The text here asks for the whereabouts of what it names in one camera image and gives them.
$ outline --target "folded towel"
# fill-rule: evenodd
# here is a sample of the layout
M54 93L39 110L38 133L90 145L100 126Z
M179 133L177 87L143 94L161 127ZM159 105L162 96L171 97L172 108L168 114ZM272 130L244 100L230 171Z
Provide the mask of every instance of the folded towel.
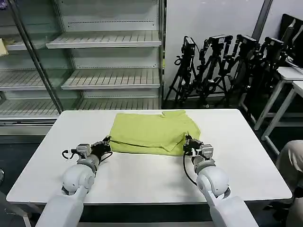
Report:
M110 145L116 152L181 156L187 133L200 137L199 128L184 110L158 115L118 113Z

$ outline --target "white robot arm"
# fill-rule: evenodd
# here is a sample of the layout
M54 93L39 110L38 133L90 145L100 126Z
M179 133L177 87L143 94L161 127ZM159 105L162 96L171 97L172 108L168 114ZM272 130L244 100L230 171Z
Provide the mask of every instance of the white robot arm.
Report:
M62 194L52 197L44 208L36 227L76 227L83 212L83 202L95 181L99 164L112 152L110 137L90 146L79 144L71 150L78 154L77 164L63 174Z
M214 148L187 135L183 149L183 164L185 165L185 155L191 155L197 174L196 183L193 183L205 196L215 226L258 227L245 202L238 196L232 196L228 175L215 166L212 159Z

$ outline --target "white table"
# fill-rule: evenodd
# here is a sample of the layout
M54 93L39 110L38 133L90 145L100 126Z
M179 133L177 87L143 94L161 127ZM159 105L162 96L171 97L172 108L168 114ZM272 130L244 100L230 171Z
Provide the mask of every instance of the white table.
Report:
M292 123L283 123L280 122L280 119L283 115L285 115L286 110L288 109L289 105L293 101L294 97L298 94L301 97L303 97L303 81L294 81L293 82L293 89L289 92L288 96L284 100L283 104L281 105L280 109L276 113L275 117L271 121L268 128L265 130L264 134L262 135L261 139L264 141L267 141L271 148L279 154L279 150L275 147L274 143L269 138L271 132L275 127L278 126L288 126L288 127L303 127L303 124L301 122L292 122Z
M63 172L76 163L61 152L94 143L109 134L117 113L160 114L161 110L65 111L7 195L13 203L45 204L62 187ZM245 201L280 200L292 193L238 110L186 110L201 130L200 140L214 147L217 166L230 176L230 189ZM187 169L195 176L190 159ZM187 179L182 157L114 153L103 163L86 205L205 202Z
M275 113L270 113L270 109L273 106L274 102L278 98L282 88L284 87L285 84L292 83L294 81L303 81L303 74L300 73L298 70L294 69L293 67L280 67L278 68L278 72L281 75L281 80L279 83L276 85L275 90L273 94L271 95L270 99L268 100L266 106L264 107L260 117L258 118L254 130L258 130L262 123L264 122L264 119L267 117L274 117L276 114ZM289 114L289 117L297 117L298 114Z
M293 64L292 61L286 60L286 63L289 64L293 69L297 70L299 73L303 74L303 69L296 64Z

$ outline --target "tripod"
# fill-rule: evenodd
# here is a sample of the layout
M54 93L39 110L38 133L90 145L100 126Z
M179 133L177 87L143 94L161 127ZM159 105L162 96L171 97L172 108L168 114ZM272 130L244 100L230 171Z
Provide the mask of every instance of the tripod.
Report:
M215 91L217 87L219 87L224 92L224 94L227 93L226 83L225 83L225 76L227 73L225 70L225 64L228 61L228 51L232 43L232 38L233 38L232 35L229 36L219 35L219 36L210 37L206 42L206 46L208 48L208 46L211 44L213 53L209 57L206 64L205 64L205 53L206 53L205 48L203 49L203 51L200 52L199 59L201 61L201 65L197 68L199 70L198 78L202 80L205 70L208 68L209 65L210 67L207 76L204 78L204 80L201 83L201 87L197 89L197 93L199 94L200 97L198 102L198 107L200 107L201 104L203 104L207 108L209 107L206 98L210 94L216 94ZM223 49L224 49L224 54L222 61L220 56L221 56L221 51ZM217 66L217 64L219 64L219 73L218 73L219 76L213 79L214 69Z
M226 36L226 35L219 35L219 36L214 36L210 37L208 40L205 40L204 42L204 47L200 51L199 54L199 60L201 61L200 66L197 67L199 70L198 75L196 74L193 59L195 56L195 42L191 39L188 38L187 36L184 37L184 43L182 46L182 57L180 58L179 56L178 59L175 61L176 65L179 65L179 69L176 73L176 76L169 87L169 92L165 98L164 101L164 106L167 103L167 99L169 95L171 94L171 91L174 90L176 92L175 96L175 106L177 105L178 102L181 104L184 103L189 97L199 97L199 102L198 106L200 106L201 103L203 103L206 107L208 106L208 103L206 102L206 98L215 92L216 88L219 87L221 88L224 93L227 92L226 90L226 84L224 80L224 73L222 70L222 61L221 61L221 52L224 49L224 56L223 56L223 61L227 58L228 56L228 50L229 46L232 42L232 36ZM205 54L211 45L213 53L209 57L209 60L206 62L205 60ZM213 74L214 74L214 69L219 64L220 71L219 75L220 77L216 77L215 79L212 80ZM205 70L210 66L208 70L208 74L205 79L203 79L203 74ZM190 82L191 80L191 72L194 74L194 79L192 83ZM178 83L178 88L175 89L175 84L179 78L179 83Z
M264 92L270 94L275 80L280 80L277 69L287 58L284 47L285 45L282 41L269 37L265 38L265 42L259 52L259 61L256 62L257 64L253 68L254 79L246 96L249 105L258 94Z
M190 88L190 80L191 80L191 72L194 73L196 77L196 71L194 67L194 57L195 57L195 43L188 36L184 37L183 45L181 48L182 56L177 56L177 60L175 61L175 65L179 66L179 69L176 73L176 76L169 87L169 92L166 95L163 106L166 106L167 100L171 94L171 91L176 92L174 105L177 105L178 99L180 97L183 100L186 95L189 93ZM178 88L175 89L175 83L179 78Z
M239 56L235 59L239 47ZM256 55L258 53L258 50L259 48L257 40L247 35L237 35L237 40L232 55L227 58L228 68L225 71L226 75L231 72L232 68L237 63L239 64L233 79L231 76L227 75L230 79L231 87L228 90L227 94L218 103L215 104L216 107L224 100L226 100L226 106L229 106L229 99L235 91L240 90L239 97L241 97L241 95L247 89L249 89L251 77L251 57L252 55Z

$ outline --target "shelf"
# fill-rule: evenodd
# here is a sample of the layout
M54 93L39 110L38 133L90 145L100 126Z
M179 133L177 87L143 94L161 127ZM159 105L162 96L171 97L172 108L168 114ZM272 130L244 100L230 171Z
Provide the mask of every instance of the shelf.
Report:
M35 34L31 35L31 40L36 49L43 49L46 43L51 40L50 34ZM6 49L8 51L25 51L27 50L22 38L20 36L6 36L4 37Z
M159 69L75 70L61 86L63 90L159 88Z
M76 99L61 99L66 109L72 109ZM59 116L51 99L5 100L0 104L0 119L56 119Z
M49 49L160 46L158 31L106 31L64 33L47 43Z
M157 110L158 98L90 98L81 101L78 110Z
M51 99L5 100L0 105L0 118L59 116Z
M64 81L66 70L47 70L53 87ZM46 90L37 70L0 70L0 91Z

